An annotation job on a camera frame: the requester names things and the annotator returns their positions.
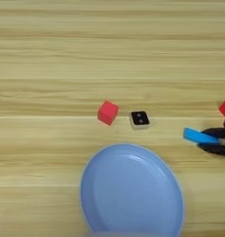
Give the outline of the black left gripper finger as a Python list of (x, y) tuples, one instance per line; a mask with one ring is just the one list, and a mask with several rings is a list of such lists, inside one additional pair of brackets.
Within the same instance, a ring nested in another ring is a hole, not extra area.
[(225, 146), (223, 145), (200, 143), (198, 147), (210, 154), (225, 156)]

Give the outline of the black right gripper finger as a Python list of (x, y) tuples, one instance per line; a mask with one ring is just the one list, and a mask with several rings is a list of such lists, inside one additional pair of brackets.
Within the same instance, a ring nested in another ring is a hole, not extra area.
[(204, 134), (216, 137), (218, 139), (225, 139), (225, 128), (211, 128), (204, 130)]

